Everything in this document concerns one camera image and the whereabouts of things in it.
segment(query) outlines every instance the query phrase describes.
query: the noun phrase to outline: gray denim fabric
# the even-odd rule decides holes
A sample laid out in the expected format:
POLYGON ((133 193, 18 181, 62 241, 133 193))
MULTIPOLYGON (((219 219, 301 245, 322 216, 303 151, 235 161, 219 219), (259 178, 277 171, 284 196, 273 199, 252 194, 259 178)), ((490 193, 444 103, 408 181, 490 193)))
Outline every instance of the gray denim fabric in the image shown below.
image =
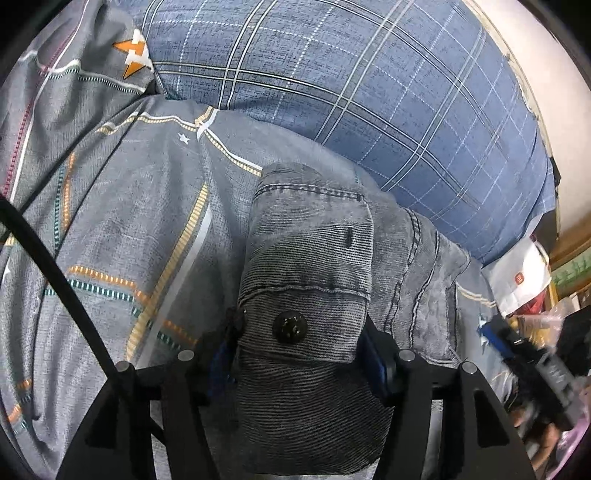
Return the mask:
MULTIPOLYGON (((115 362, 167 362, 228 307, 246 308, 239 383, 203 409, 222 478, 371 476, 390 412, 352 361, 366 312, 399 345, 443 365, 468 357, 508 393, 499 356, 480 346, 479 322, 495 309, 477 262, 322 146, 152 94, 148 68, 123 80, 126 54, 112 44, 133 35, 127 14, 75 0, 23 53, 0 95, 3 193, 22 207, 39 190, 25 217, 115 362), (310 321, 289 348, 268 329, 287 307, 310 321)), ((0 424, 53 479, 105 377, 17 242, 0 268, 0 424)), ((440 406, 433 413, 426 475, 440 406)), ((155 461, 168 478, 161 446, 155 461)))

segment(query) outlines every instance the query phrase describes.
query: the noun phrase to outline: orange logo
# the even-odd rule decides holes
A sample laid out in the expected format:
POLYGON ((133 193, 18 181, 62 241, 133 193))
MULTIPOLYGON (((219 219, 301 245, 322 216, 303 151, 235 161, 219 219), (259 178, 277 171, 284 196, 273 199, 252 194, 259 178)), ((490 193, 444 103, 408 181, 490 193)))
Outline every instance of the orange logo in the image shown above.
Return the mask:
POLYGON ((146 40, 137 28, 134 30, 133 38, 113 43, 113 46, 117 50, 127 54, 127 58, 125 59, 127 68, 123 74, 124 80, 144 67, 148 67, 150 70, 154 71, 146 40))

